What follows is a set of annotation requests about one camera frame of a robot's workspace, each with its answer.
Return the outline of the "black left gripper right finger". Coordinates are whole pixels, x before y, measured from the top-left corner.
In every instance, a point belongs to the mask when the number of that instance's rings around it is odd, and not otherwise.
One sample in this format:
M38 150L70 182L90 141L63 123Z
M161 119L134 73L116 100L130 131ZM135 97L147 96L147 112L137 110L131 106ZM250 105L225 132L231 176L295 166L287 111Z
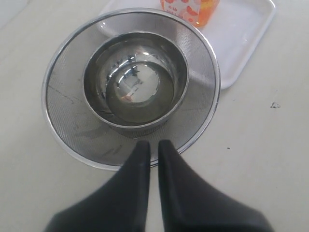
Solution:
M158 145L158 179L166 232L270 232L265 216L201 178L169 140Z

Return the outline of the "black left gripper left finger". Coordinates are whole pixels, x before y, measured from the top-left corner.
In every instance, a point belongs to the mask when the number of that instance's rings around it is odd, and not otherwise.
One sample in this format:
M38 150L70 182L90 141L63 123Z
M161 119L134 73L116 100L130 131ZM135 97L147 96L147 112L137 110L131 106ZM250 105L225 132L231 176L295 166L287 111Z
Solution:
M55 214L47 232L143 232L150 187L150 144L136 143L121 169L79 203Z

